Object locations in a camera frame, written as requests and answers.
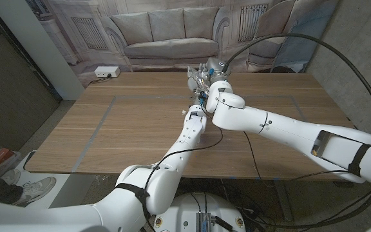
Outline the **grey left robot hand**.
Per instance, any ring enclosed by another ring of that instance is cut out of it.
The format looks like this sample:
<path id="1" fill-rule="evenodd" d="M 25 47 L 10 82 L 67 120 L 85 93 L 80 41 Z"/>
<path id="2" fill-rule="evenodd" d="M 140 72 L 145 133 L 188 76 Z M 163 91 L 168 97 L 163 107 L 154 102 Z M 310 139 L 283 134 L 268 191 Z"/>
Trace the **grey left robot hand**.
<path id="1" fill-rule="evenodd" d="M 195 99 L 199 97 L 208 98 L 210 83 L 202 78 L 202 74 L 198 70 L 188 66 L 187 78 L 188 88 L 193 92 Z"/>

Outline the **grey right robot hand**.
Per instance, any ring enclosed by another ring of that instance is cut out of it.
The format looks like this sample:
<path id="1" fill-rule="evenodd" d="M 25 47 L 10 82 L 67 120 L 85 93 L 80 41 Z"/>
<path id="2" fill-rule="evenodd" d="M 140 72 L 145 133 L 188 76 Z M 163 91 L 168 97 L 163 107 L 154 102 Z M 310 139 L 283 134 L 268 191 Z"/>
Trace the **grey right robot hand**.
<path id="1" fill-rule="evenodd" d="M 206 63 L 201 63 L 198 72 L 202 74 L 202 78 L 209 81 L 210 84 L 216 81 L 225 81 L 230 75 L 230 69 L 223 71 L 226 62 L 217 58 L 210 57 Z"/>

